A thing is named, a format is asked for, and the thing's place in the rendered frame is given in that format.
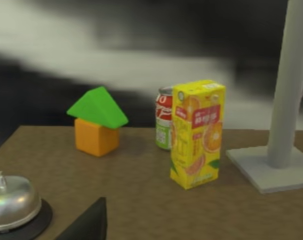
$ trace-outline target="orange block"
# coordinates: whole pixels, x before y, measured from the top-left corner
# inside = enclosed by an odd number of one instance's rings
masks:
[[[77,118],[75,140],[78,150],[100,157],[119,146],[119,128],[111,129]]]

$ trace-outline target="yellow juice carton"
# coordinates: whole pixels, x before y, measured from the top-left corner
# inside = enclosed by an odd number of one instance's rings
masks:
[[[224,102],[213,80],[173,87],[170,178],[186,190],[218,178]]]

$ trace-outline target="soda can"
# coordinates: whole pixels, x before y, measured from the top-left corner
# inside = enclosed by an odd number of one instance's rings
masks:
[[[156,145],[164,150],[172,147],[173,87],[162,87],[156,98]]]

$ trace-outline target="black object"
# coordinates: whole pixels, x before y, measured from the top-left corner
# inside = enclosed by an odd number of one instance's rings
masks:
[[[9,232],[0,233],[0,240],[34,240],[50,225],[52,218],[51,206],[42,199],[41,209],[33,220]]]
[[[106,240],[106,198],[99,198],[80,215],[56,240]]]

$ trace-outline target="white stand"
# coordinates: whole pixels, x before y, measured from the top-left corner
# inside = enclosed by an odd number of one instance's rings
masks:
[[[293,147],[302,93],[303,0],[289,0],[268,146],[227,151],[261,193],[303,188],[303,153]]]

